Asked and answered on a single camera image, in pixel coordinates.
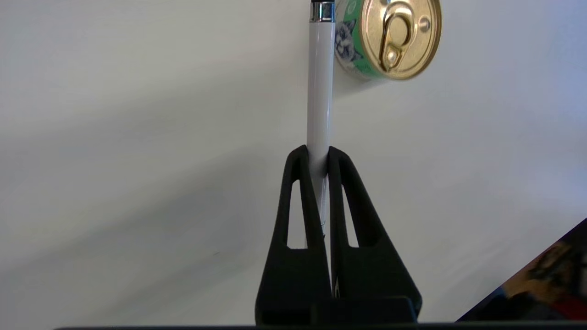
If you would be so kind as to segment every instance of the pen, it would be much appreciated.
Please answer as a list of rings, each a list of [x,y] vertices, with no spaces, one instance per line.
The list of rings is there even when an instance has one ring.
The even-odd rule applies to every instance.
[[[326,224],[326,156],[330,146],[334,35],[334,1],[312,0],[306,145],[308,146],[310,174],[323,233]]]

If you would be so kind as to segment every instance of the tin can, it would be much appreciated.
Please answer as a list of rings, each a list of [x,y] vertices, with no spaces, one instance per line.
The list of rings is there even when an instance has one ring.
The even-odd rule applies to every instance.
[[[335,15],[335,56],[364,79],[412,78],[440,41],[438,0],[337,0]]]

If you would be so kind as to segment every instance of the gold can lid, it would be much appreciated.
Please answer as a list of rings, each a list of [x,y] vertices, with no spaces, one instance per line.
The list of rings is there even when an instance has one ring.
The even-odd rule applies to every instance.
[[[430,63],[442,28],[438,0],[365,0],[360,33],[371,64],[385,77],[408,79]]]

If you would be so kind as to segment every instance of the cat illustration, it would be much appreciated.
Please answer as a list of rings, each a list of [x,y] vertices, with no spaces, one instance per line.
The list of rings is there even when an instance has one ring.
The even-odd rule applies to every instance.
[[[335,32],[335,48],[336,53],[341,60],[345,62],[353,62],[354,60],[362,59],[363,56],[355,49],[353,43],[353,29],[355,28],[356,19],[347,22],[339,22],[336,24]]]

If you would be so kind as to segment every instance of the ring pull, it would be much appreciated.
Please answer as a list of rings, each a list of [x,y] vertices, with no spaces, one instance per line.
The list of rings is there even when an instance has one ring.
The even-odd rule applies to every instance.
[[[395,2],[387,11],[383,21],[383,37],[379,60],[386,72],[395,68],[415,37],[414,16],[410,7],[403,2]]]

